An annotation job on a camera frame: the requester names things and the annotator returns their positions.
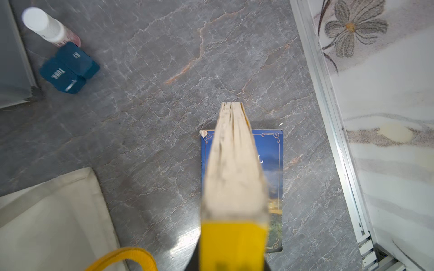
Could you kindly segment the blue landscape cover book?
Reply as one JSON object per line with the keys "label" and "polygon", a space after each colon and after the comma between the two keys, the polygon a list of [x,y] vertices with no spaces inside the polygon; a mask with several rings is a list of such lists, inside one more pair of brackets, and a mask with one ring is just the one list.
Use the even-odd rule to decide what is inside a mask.
{"label": "blue landscape cover book", "polygon": [[269,191],[270,222],[266,253],[281,252],[283,250],[284,135],[282,130],[270,129],[254,129],[252,133]]}

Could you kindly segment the yellow cover book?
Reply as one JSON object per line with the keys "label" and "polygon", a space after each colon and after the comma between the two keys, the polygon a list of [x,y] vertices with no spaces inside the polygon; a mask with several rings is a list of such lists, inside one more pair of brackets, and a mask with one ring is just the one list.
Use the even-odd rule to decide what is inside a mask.
{"label": "yellow cover book", "polygon": [[212,138],[201,203],[199,269],[262,271],[269,192],[240,102],[224,102]]}

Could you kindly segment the white canvas bag yellow handles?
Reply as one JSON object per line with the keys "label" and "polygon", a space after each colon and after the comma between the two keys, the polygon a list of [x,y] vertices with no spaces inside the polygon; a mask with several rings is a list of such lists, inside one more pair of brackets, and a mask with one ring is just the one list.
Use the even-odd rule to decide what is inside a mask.
{"label": "white canvas bag yellow handles", "polygon": [[120,247],[98,179],[83,168],[1,197],[3,271],[144,271],[144,249]]}

